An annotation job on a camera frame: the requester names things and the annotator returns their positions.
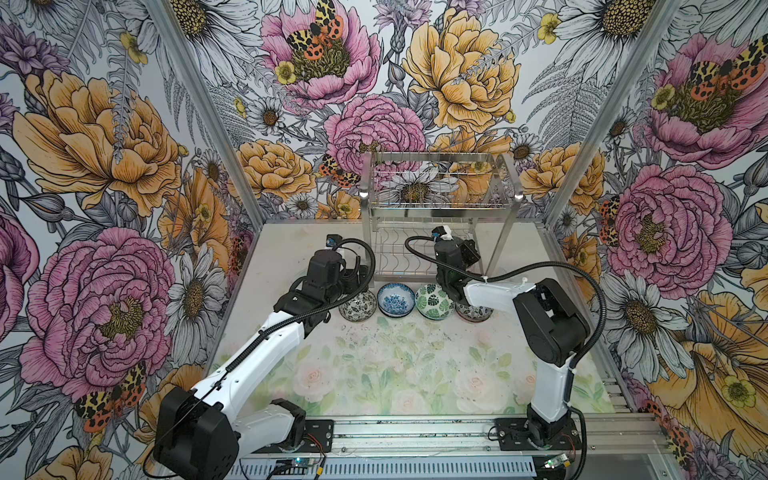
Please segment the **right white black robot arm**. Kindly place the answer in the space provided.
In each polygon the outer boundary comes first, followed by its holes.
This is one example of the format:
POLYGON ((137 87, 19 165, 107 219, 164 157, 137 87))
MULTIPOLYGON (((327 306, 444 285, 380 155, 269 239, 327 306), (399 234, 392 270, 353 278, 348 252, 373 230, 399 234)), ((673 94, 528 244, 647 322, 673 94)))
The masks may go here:
POLYGON ((542 261, 491 278, 468 270, 480 260, 473 240, 453 235, 447 226, 434 228, 427 240, 434 246, 431 262, 437 265, 437 282, 455 304, 516 315, 537 358, 534 394, 525 429, 518 436, 538 448, 551 446, 570 419, 575 365, 585 352, 590 326, 555 279, 536 283, 511 279, 541 268, 576 268, 542 261))

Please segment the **blue floral bowl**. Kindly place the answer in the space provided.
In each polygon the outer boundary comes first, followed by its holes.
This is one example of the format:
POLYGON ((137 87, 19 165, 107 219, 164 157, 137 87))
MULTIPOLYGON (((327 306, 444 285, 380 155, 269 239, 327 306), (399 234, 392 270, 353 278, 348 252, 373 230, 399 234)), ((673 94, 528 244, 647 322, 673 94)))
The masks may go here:
POLYGON ((415 308, 415 293, 403 283, 388 283, 378 290, 377 304, 379 310, 389 318, 406 317, 415 308))

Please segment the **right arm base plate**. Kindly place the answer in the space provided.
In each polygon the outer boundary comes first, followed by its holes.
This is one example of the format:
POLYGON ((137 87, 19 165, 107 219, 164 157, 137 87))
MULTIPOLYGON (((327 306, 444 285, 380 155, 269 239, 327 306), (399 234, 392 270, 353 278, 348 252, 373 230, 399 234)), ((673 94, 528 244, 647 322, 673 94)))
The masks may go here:
POLYGON ((570 417, 547 423, 523 417, 501 417, 493 422, 502 451, 578 450, 581 435, 570 417))

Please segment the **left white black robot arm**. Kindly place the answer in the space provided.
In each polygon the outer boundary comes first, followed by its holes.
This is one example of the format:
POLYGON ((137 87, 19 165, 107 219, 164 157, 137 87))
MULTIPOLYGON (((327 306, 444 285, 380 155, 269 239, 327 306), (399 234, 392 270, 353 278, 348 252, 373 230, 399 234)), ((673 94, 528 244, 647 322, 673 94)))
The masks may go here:
POLYGON ((303 408, 277 399, 247 419, 240 411, 277 364, 329 321, 332 310, 368 289, 375 267, 368 243, 328 235, 305 275, 232 358, 190 389, 175 387, 163 398, 150 459, 170 477, 223 479, 245 455, 299 449, 307 436, 303 408))

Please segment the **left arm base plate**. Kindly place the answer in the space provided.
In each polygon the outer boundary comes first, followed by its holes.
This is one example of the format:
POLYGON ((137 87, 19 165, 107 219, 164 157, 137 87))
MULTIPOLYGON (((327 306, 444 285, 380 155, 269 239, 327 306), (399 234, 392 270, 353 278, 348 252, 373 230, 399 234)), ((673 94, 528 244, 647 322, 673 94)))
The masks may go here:
POLYGON ((304 427, 302 438, 296 446, 286 440, 280 444, 265 446, 254 451, 254 454, 293 454, 296 452, 319 454, 320 452, 331 452, 334 440, 334 420, 309 419, 305 421, 304 427))

